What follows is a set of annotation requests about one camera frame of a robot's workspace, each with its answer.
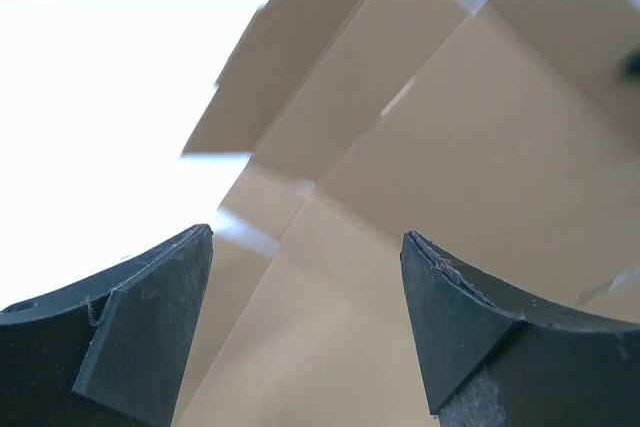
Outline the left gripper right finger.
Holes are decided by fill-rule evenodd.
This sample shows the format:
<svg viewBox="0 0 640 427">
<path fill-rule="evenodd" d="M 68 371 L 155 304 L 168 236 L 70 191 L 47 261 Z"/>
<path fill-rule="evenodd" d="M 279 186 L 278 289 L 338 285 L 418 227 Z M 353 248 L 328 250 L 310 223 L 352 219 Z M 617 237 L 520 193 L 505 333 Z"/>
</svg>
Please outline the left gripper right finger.
<svg viewBox="0 0 640 427">
<path fill-rule="evenodd" d="M 638 425 L 637 324 L 540 298 L 415 231 L 400 262 L 428 408 L 441 425 Z"/>
</svg>

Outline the cardboard box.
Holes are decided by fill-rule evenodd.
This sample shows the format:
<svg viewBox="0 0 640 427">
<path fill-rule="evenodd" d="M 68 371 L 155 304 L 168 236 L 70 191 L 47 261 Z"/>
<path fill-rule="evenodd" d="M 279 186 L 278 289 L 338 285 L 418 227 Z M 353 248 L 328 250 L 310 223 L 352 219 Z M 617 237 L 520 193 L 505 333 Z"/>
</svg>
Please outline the cardboard box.
<svg viewBox="0 0 640 427">
<path fill-rule="evenodd" d="M 268 0 L 184 146 L 221 202 L 183 426 L 443 426 L 402 282 L 415 231 L 639 327 L 639 0 Z"/>
</svg>

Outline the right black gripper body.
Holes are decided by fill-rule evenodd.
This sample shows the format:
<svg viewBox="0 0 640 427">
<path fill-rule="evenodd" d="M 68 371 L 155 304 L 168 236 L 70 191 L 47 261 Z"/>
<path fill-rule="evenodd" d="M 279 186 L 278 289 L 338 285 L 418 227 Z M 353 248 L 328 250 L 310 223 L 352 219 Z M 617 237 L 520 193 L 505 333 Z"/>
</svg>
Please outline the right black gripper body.
<svg viewBox="0 0 640 427">
<path fill-rule="evenodd" d="M 632 50 L 621 63 L 620 75 L 623 78 L 640 77 L 640 48 Z"/>
</svg>

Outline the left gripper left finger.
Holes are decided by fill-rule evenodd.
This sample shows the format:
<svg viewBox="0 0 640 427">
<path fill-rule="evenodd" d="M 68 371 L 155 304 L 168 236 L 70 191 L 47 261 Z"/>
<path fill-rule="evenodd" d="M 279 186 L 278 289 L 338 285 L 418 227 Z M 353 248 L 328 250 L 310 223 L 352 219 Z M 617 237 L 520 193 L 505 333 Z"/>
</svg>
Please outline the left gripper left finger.
<svg viewBox="0 0 640 427">
<path fill-rule="evenodd" d="M 1 312 L 4 426 L 169 426 L 213 260 L 194 225 Z"/>
</svg>

